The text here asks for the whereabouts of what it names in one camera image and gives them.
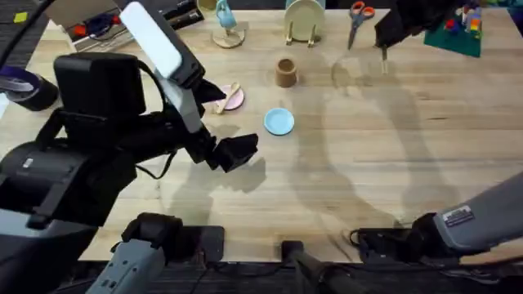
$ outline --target brown cup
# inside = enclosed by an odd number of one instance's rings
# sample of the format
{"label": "brown cup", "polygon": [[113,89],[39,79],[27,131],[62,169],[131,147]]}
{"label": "brown cup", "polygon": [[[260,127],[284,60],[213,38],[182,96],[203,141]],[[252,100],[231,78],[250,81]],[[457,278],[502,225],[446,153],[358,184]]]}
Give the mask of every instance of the brown cup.
{"label": "brown cup", "polygon": [[296,65],[288,58],[276,64],[276,84],[280,87],[291,87],[297,81]]}

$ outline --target wooden tabletop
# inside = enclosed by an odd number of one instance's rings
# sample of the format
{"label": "wooden tabletop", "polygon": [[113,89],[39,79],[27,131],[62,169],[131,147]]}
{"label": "wooden tabletop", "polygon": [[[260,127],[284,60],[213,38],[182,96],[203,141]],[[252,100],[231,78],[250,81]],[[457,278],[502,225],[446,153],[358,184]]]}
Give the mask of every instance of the wooden tabletop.
{"label": "wooden tabletop", "polygon": [[[408,226],[521,172],[523,38],[505,9],[484,10],[480,59],[424,46],[420,35],[389,50],[388,75],[373,48],[374,24],[386,11],[360,27],[350,51],[347,11],[326,13],[322,40],[312,49],[285,46],[283,11],[236,11],[250,30],[233,50],[212,43],[214,19],[180,31],[207,79],[239,82],[247,96],[234,112],[206,114],[207,127],[220,138],[256,132],[259,152],[230,174],[194,165],[185,151],[164,179],[140,174],[83,259],[109,259],[129,221],[160,212],[187,225],[224,226],[228,261],[277,261],[287,239],[302,240],[323,261],[357,261],[343,241],[348,230]],[[149,62],[134,42],[118,51]],[[55,82],[52,62],[69,52],[64,34],[50,24],[28,70]],[[295,60],[295,87],[275,85],[280,57]],[[154,84],[142,77],[148,108],[159,109]],[[294,114],[287,136],[263,127],[274,107]],[[0,156],[34,139],[50,112],[11,104],[0,120]],[[158,173],[164,162],[146,166]],[[512,242],[472,260],[521,252],[523,242]]]}

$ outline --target pink plate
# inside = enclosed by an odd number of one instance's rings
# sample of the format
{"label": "pink plate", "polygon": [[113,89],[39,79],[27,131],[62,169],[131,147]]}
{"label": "pink plate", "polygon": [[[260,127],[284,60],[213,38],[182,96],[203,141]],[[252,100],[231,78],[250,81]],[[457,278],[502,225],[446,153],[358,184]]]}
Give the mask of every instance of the pink plate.
{"label": "pink plate", "polygon": [[[230,85],[221,86],[220,90],[224,92],[226,95],[230,93]],[[240,88],[236,94],[234,94],[230,99],[229,102],[227,102],[225,110],[234,110],[240,107],[245,101],[245,94],[244,90]],[[222,100],[216,101],[217,105],[220,105],[222,103]]]}

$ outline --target cream plate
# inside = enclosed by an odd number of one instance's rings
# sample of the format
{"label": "cream plate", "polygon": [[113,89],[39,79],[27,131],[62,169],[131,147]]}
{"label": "cream plate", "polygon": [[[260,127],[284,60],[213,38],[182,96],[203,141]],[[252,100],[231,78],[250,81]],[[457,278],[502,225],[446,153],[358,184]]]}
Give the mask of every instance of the cream plate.
{"label": "cream plate", "polygon": [[311,31],[316,25],[316,35],[324,24],[325,14],[323,7],[315,0],[297,0],[285,11],[285,34],[293,22],[293,39],[308,41]]}

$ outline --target small blue dish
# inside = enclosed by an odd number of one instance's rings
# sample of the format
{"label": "small blue dish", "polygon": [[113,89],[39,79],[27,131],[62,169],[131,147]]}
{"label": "small blue dish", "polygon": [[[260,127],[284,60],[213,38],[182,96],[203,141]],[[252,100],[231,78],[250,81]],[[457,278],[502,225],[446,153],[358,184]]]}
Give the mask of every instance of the small blue dish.
{"label": "small blue dish", "polygon": [[287,135],[294,127],[294,116],[290,111],[283,108],[269,110],[263,120],[265,129],[272,135]]}

